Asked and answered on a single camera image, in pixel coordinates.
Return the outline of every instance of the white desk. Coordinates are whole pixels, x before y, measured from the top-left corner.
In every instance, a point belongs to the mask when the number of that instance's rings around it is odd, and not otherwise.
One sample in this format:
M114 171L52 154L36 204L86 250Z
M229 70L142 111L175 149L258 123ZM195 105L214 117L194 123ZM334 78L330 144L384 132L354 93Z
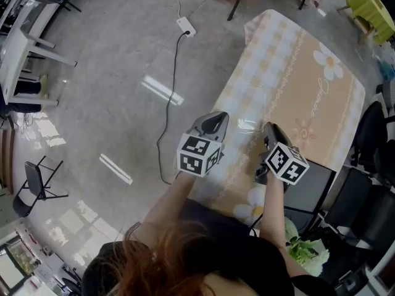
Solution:
M29 52L34 52L48 58L52 58L64 64L75 67L77 62L64 58L54 52L48 51L41 47L35 46L34 42L54 48L55 44L49 43L43 39L35 38L20 30L14 32L10 41L7 52L4 56L0 67L0 85L4 102L8 103L26 103L26 104L46 104L58 105L57 100L47 100L38 97L23 97L15 96L15 88L22 71L23 65L26 61Z
M34 8L38 6L40 2L29 0L26 2L26 4L23 6L23 8L20 10L19 15L17 19L15 20L15 23L12 25L12 28L10 32L8 33L8 36L4 42L4 44L1 47L1 52L0 52L0 58L3 59L4 56L6 55L6 52L9 48L11 39L13 38L14 33L20 29L20 27L27 21L27 18L30 14L30 12L34 12ZM29 35L34 36L34 37L40 37L42 34L43 30L45 29L45 26L48 24L49 20L52 18L54 15L55 11L59 7L58 3L54 4L47 4L44 9L41 11L40 15L38 18L35 20L33 26L30 28L29 32L27 32Z

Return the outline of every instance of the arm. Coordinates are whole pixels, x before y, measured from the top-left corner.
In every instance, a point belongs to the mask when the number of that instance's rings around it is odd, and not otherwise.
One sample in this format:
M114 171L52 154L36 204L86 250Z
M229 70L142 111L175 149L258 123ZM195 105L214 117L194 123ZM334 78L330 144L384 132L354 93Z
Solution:
M133 233L135 239L153 247L161 232L178 218L195 180L195 176L181 172Z
M265 208L260 221L259 236L279 249L290 277L309 275L285 249L284 186L283 182L277 179L271 171L267 175Z

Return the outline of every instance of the white flower print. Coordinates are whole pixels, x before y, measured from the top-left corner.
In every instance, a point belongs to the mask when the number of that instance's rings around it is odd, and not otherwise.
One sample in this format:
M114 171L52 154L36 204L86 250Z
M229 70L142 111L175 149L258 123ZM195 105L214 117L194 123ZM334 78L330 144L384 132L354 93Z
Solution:
M245 224L253 222L264 212L265 189L263 186L255 187L248 192L248 203L239 204L233 209L233 214Z
M321 51L314 51L313 57L320 65L325 66L323 75L327 80L333 80L336 75L339 79L343 77L343 69L340 67L340 59L336 57L324 44L320 43Z

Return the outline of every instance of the black shirt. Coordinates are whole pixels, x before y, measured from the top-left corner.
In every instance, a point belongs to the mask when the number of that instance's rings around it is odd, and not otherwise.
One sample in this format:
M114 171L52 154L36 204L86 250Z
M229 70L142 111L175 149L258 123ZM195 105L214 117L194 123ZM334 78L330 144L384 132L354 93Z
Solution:
M292 296L294 287L308 296L336 295L334 288L318 277L290 278L280 251L263 238L249 236L249 227L234 218L187 199L180 219L198 221L206 227L206 236L193 240L182 251L186 270L191 274L219 272L225 278L243 280L258 295ZM114 250L122 252L120 242L103 245L86 269L84 296L106 295L117 284L112 268L106 264L106 260L114 259Z

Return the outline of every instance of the black cable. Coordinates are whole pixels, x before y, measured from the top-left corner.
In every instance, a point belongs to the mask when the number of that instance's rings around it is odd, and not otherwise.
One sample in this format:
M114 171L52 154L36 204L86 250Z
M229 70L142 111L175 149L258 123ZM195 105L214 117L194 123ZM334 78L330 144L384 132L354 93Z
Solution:
M172 94L170 95L168 101L167 101L167 105L166 105L166 123L165 123L165 129L163 130L163 133L160 135L159 139L156 142L156 147L158 149L158 162L159 162L159 173L160 173L160 178L162 179L162 181L168 185L171 185L171 183L167 182L162 175L162 165L160 164L160 147L159 147L159 143L162 140L163 136L165 135L166 131L167 131L167 123L168 123L168 107L170 105L170 101L172 100L172 97L174 95L174 86L175 86L175 69L176 69L176 65L177 65L177 53L178 53L178 43L181 40L181 37L183 37L184 35L189 35L189 31L185 31L184 33L182 33L180 35L180 37L178 38L177 44L175 46L175 56L174 56L174 70L173 70L173 86L172 86Z
M260 214L260 216L255 220L255 222L253 222L253 224L249 227L249 231L251 232L251 230L254 232L254 235L257 237L257 233L255 232L254 226L258 223L258 221L260 221L260 219L262 218L264 214Z

